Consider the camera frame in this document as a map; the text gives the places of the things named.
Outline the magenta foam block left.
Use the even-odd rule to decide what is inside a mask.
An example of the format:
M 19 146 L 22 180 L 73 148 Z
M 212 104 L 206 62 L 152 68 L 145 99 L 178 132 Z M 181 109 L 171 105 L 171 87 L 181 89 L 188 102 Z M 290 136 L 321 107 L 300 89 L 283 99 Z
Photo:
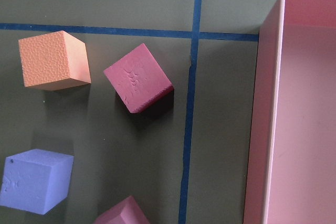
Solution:
M 140 113 L 174 90 L 173 84 L 142 43 L 103 73 L 130 113 Z

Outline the magenta foam block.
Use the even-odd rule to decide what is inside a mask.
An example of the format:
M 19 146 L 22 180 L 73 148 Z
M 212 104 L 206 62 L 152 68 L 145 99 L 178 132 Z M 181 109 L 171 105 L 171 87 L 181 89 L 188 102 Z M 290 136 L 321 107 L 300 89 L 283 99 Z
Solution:
M 130 113 L 140 113 L 174 90 L 173 84 L 142 43 L 103 73 Z
M 102 213 L 96 218 L 94 223 L 150 224 L 133 196 L 127 197 Z

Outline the orange foam block far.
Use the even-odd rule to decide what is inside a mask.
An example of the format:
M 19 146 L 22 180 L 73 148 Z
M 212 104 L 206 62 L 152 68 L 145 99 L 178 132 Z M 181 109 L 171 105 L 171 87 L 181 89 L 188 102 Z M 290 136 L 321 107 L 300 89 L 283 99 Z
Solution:
M 55 91 L 91 83 L 86 45 L 61 30 L 18 41 L 26 88 Z

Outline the magenta foam block right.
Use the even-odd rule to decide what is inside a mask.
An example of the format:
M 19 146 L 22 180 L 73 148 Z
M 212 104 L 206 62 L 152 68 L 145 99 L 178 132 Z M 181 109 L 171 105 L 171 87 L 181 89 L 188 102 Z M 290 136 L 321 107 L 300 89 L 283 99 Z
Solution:
M 102 213 L 96 218 L 94 223 L 150 224 L 133 196 L 127 197 Z

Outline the red plastic bin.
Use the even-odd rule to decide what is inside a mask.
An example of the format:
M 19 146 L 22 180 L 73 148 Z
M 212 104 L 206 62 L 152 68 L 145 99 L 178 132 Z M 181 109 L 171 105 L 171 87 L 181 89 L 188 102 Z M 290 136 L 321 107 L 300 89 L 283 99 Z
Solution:
M 335 0 L 261 25 L 243 222 L 335 223 Z

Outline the purple foam block far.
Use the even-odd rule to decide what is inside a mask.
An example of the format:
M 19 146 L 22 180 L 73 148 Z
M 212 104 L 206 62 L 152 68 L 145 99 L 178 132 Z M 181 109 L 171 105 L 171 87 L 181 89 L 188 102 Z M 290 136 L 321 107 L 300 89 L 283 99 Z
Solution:
M 1 206 L 44 215 L 67 198 L 74 157 L 33 149 L 5 159 Z

